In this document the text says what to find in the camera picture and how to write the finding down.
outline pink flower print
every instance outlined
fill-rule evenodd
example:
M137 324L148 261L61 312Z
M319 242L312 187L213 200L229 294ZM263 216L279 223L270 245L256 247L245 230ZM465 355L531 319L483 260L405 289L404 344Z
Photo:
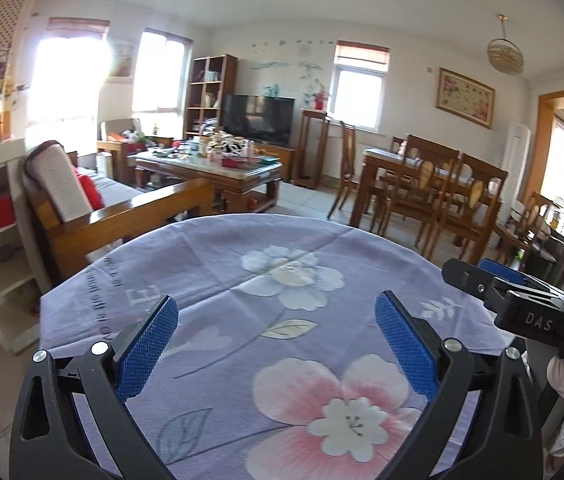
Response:
M291 425L249 452L255 480L375 479L421 413L403 407L409 383L376 354L342 380L316 361L283 359L257 374L253 396L264 415Z

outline bookshelf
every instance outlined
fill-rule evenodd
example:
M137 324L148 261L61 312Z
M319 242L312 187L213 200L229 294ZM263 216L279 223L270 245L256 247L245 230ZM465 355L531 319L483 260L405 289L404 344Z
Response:
M11 251L0 259L0 344L14 353L39 339L34 312L40 295L50 290L21 182L25 156L24 139L0 142L0 188L8 188L15 213L15 222L0 228L0 248Z
M222 123L223 97L235 92L237 71L238 59L228 54L193 59L184 118L185 139L198 135L199 127L207 119L217 118Z

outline framed painting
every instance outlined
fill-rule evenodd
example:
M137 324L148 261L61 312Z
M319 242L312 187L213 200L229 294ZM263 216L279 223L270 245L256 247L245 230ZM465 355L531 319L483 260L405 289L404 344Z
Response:
M440 68L436 107L491 129L495 90L475 79Z
M108 82L132 83L132 56L135 51L133 43L127 41L111 42L111 68Z

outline television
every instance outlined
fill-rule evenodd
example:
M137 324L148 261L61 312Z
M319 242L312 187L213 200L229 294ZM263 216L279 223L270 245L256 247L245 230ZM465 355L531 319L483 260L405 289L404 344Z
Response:
M287 97L227 95L222 127L234 136L288 146L294 104Z

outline floral tablecloth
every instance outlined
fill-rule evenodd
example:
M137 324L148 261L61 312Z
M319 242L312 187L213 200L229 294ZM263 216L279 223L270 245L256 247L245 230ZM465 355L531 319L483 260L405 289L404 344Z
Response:
M178 328L127 407L177 479L372 480L426 406L375 323L384 290L442 338L505 346L482 304L413 251L263 214L194 219L123 245L42 298L40 346L81 354L169 294ZM115 471L78 400L98 460ZM475 402L438 470L452 464Z

